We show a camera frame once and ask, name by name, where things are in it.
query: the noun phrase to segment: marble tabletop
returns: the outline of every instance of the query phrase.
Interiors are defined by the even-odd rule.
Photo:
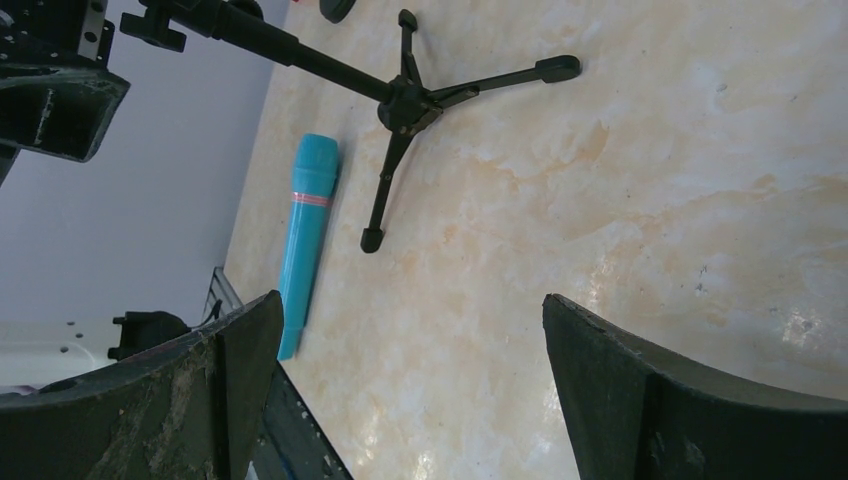
[[[556,292],[707,365],[848,399],[844,1],[293,3],[301,42],[389,80],[418,17],[428,88],[572,54],[584,73],[484,93],[418,135],[379,252],[376,104],[271,80],[226,261],[277,287],[308,132],[343,168],[285,368],[356,478],[578,478],[545,352]]]

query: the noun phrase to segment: turquoise microphone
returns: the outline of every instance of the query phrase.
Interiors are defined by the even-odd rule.
[[[292,170],[289,233],[280,273],[284,321],[277,360],[294,356],[306,325],[338,169],[335,140],[311,133],[303,136]]]

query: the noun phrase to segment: pink band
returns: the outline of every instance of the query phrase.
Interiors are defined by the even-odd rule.
[[[326,207],[330,204],[330,199],[327,197],[319,197],[318,195],[309,195],[306,193],[292,193],[292,201],[304,203],[306,205],[315,205],[318,207]]]

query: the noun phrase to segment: black tripod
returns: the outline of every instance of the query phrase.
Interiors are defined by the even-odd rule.
[[[372,98],[380,105],[377,117],[392,132],[371,221],[362,231],[360,246],[374,253],[383,241],[383,212],[395,170],[419,132],[436,121],[445,109],[476,97],[480,92],[519,83],[542,80],[556,83],[580,75],[580,60],[570,55],[539,60],[520,72],[427,90],[421,83],[412,55],[412,33],[418,29],[415,16],[401,10],[403,29],[400,75],[383,82],[367,73],[301,45],[296,37],[262,21],[262,11],[253,0],[139,0],[147,7],[144,17],[124,14],[121,31],[152,45],[175,51],[185,48],[185,35],[168,28],[171,19],[195,32],[224,40],[274,62],[300,67],[333,83]]]

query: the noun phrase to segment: gray wall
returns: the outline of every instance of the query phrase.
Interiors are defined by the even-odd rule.
[[[282,25],[287,0],[260,2]],[[113,0],[107,18],[141,13]],[[222,265],[272,65],[189,33],[186,52],[117,34],[132,87],[86,164],[22,152],[0,188],[0,320],[167,310],[196,324]]]

